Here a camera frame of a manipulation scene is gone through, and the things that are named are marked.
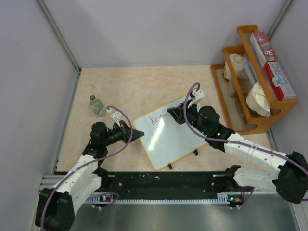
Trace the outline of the yellow-framed whiteboard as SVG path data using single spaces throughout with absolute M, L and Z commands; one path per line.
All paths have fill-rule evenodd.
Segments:
M 140 138 L 141 144 L 155 170 L 161 170 L 207 145 L 186 124 L 177 124 L 169 113 L 160 116 L 168 108 L 176 107 L 184 100 L 185 96 L 177 98 L 133 121 L 134 128 L 144 132 L 144 136 Z

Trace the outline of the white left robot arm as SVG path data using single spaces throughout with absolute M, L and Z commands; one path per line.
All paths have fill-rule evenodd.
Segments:
M 92 193 L 109 186 L 107 171 L 100 168 L 109 157 L 107 147 L 119 141 L 128 145 L 142 136 L 143 131 L 129 127 L 123 120 L 114 123 L 112 129 L 104 122 L 94 123 L 89 143 L 75 166 L 50 189 L 40 192 L 35 225 L 43 231 L 70 230 L 78 210 Z

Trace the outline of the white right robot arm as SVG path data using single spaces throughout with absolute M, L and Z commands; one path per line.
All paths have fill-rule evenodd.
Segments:
M 299 152 L 291 154 L 275 152 L 259 146 L 231 128 L 222 125 L 220 116 L 211 106 L 197 109 L 181 103 L 167 112 L 178 124 L 187 124 L 192 132 L 206 140 L 214 149 L 234 154 L 261 167 L 261 170 L 241 166 L 229 168 L 224 179 L 229 190 L 241 187 L 255 187 L 277 192 L 283 199 L 293 204 L 306 200 L 308 191 L 308 163 Z

